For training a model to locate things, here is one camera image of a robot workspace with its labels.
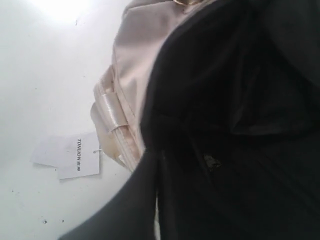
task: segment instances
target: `metal ring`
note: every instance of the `metal ring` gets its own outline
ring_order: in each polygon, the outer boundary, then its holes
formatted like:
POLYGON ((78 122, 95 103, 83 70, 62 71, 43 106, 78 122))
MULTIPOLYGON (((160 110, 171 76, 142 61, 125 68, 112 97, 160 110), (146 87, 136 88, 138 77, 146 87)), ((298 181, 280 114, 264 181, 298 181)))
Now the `metal ring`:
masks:
POLYGON ((173 0, 176 4, 190 6, 200 3, 202 0, 173 0))

